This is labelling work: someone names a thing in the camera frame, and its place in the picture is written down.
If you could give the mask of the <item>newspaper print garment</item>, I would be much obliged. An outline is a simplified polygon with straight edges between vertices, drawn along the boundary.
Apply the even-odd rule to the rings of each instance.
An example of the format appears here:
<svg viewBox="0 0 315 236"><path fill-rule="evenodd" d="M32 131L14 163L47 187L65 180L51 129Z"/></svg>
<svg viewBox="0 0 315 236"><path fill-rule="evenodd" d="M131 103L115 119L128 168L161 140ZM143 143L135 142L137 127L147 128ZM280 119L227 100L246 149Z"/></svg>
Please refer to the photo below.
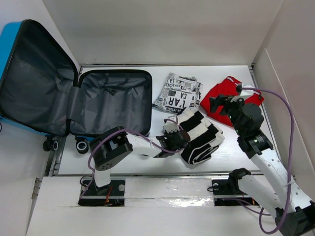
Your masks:
<svg viewBox="0 0 315 236"><path fill-rule="evenodd" d="M179 114L185 108L199 106L202 90L203 84L197 78L169 73L152 107L163 112Z"/></svg>

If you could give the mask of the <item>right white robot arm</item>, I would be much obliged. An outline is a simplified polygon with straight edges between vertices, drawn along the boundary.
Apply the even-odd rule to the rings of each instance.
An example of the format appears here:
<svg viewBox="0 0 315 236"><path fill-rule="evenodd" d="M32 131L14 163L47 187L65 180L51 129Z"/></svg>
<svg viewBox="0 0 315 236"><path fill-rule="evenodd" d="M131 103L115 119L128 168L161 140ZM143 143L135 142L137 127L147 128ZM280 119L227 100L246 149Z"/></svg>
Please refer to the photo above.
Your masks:
<svg viewBox="0 0 315 236"><path fill-rule="evenodd" d="M315 202L298 186L260 127L264 121L261 109L245 103L242 97L219 95L210 98L210 112L219 107L227 115L237 135L240 149L268 180L272 189L257 181L245 168L229 174L227 187L232 193L252 197L274 219L276 230L284 236L301 236L315 228Z"/></svg>

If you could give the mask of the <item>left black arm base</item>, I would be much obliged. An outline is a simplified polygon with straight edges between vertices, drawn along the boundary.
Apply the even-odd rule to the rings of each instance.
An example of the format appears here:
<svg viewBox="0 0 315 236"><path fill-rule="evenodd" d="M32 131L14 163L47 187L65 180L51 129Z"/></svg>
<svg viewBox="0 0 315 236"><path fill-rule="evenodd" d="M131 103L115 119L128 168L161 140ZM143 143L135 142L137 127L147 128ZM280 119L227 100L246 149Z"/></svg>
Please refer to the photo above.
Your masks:
<svg viewBox="0 0 315 236"><path fill-rule="evenodd" d="M89 182L88 178L80 180L80 194L84 195L79 198L78 205L82 207L123 207L125 205L126 181L124 179L113 179L104 187L97 187L93 182L84 192Z"/></svg>

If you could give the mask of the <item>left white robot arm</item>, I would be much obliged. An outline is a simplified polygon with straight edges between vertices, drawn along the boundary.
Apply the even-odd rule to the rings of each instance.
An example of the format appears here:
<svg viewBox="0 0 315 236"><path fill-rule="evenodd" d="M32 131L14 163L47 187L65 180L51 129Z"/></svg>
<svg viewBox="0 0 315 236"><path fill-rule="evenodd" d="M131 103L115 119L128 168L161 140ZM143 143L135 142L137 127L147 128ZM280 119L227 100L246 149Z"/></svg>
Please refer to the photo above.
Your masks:
<svg viewBox="0 0 315 236"><path fill-rule="evenodd" d="M95 137L89 143L91 155L89 160L94 161L94 167L88 163L93 172L93 185L97 196L106 194L110 189L110 175L108 171L130 154L144 155L152 158L166 158L179 153L189 145L190 136L183 129L165 131L162 136L149 139L142 134L117 126Z"/></svg>

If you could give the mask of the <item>black and white striped garment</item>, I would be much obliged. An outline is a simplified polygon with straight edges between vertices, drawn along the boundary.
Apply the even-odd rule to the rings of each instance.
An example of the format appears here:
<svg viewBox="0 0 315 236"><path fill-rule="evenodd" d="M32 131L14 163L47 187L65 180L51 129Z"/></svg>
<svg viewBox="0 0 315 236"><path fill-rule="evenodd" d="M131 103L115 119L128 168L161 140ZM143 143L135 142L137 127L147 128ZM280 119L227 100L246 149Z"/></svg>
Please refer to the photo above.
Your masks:
<svg viewBox="0 0 315 236"><path fill-rule="evenodd" d="M189 165L199 165L211 159L225 140L223 131L208 121L194 108L185 108L177 115L179 125L190 136L188 146L182 151L182 159Z"/></svg>

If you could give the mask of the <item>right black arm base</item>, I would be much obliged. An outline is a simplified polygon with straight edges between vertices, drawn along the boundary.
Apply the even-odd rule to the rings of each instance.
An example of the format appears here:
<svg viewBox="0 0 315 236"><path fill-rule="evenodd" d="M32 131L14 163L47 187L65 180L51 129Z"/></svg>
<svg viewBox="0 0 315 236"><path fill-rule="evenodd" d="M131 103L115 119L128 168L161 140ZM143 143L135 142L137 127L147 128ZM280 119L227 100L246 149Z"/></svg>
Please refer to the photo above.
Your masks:
<svg viewBox="0 0 315 236"><path fill-rule="evenodd" d="M252 197L231 187L227 179L213 179L211 184L207 191L213 194L215 207L259 206Z"/></svg>

